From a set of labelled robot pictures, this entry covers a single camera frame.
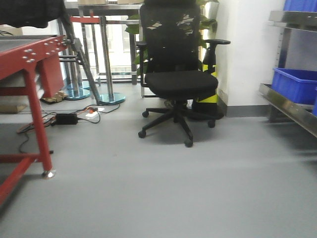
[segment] yellow stripe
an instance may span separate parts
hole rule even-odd
[[[198,103],[217,103],[218,102],[218,95],[215,94],[209,98],[203,99],[201,101],[197,101]]]

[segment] chair base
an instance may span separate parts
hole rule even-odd
[[[147,118],[149,116],[149,112],[155,112],[155,113],[161,113],[163,114],[159,118],[155,119],[154,121],[148,123],[144,127],[142,127],[142,130],[138,133],[140,138],[146,137],[146,130],[150,129],[164,121],[167,121],[171,118],[173,118],[173,121],[175,123],[180,123],[180,125],[183,127],[184,131],[186,132],[188,139],[184,141],[186,147],[192,147],[194,144],[194,137],[193,134],[188,127],[184,117],[189,118],[199,118],[200,120],[209,120],[208,121],[208,127],[213,128],[215,127],[215,120],[216,118],[214,116],[202,114],[193,112],[189,109],[184,108],[184,102],[183,101],[176,101],[174,102],[174,105],[172,108],[146,108],[146,110],[142,113],[142,116]]]

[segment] metal frame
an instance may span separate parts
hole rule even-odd
[[[28,38],[28,36],[15,37],[16,40]],[[40,152],[25,154],[0,155],[0,163],[18,163],[16,168],[0,186],[0,204],[6,200],[18,181],[34,162],[43,165],[43,176],[47,179],[54,177],[49,145],[42,119],[41,105],[37,95],[36,67],[41,75],[42,86],[46,97],[52,97],[63,87],[61,71],[59,67],[58,52],[66,49],[62,36],[35,37],[35,42],[22,44],[13,49],[0,52],[0,80],[16,72],[23,71],[25,87],[0,88],[1,96],[26,95],[30,102],[36,138]]]
[[[116,16],[116,15],[134,15],[138,14],[138,10],[141,7],[141,4],[103,4],[103,5],[78,5],[76,2],[66,2],[65,4],[67,13],[72,16]],[[106,24],[139,24],[138,20],[111,20],[106,21]],[[85,52],[87,52],[87,38],[86,38],[86,29],[82,24],[82,33],[83,33],[83,43]],[[131,71],[129,75],[131,75],[131,82],[133,85],[137,84],[137,75],[136,75],[136,65],[133,64],[133,61],[136,57],[135,52],[135,36],[130,34],[130,55],[131,55]],[[106,73],[97,72],[99,75],[98,83],[100,85],[101,78],[100,76],[107,76]],[[127,82],[127,79],[116,79],[115,82]]]
[[[269,20],[274,22],[274,26],[282,28],[275,66],[285,68],[292,29],[317,32],[317,12],[272,11]],[[307,108],[286,99],[272,90],[270,85],[261,84],[260,92],[272,105],[270,122],[281,121],[278,119],[279,110],[317,137],[317,117]]]

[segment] blue plastic bin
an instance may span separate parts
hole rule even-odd
[[[275,68],[272,89],[290,101],[313,105],[316,99],[317,71]]]
[[[286,0],[284,11],[317,11],[317,0]]]
[[[317,97],[316,97],[316,100],[315,100],[315,105],[314,105],[314,109],[313,109],[313,114],[315,116],[317,116]]]

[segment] round metal base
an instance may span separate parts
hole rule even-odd
[[[114,98],[110,99],[109,94],[100,95],[100,104],[102,105],[113,105],[118,103],[123,103],[125,101],[125,96],[122,93],[113,93]]]
[[[87,82],[87,81],[82,82],[82,88],[89,90],[90,89],[89,82]],[[68,90],[73,90],[74,89],[73,88],[73,84],[72,83],[68,84],[67,89]]]
[[[44,179],[51,179],[56,175],[56,170],[48,170],[42,173]]]
[[[65,100],[80,100],[88,98],[90,96],[90,91],[87,89],[79,89],[78,92],[74,90],[67,90],[65,94],[68,95]]]

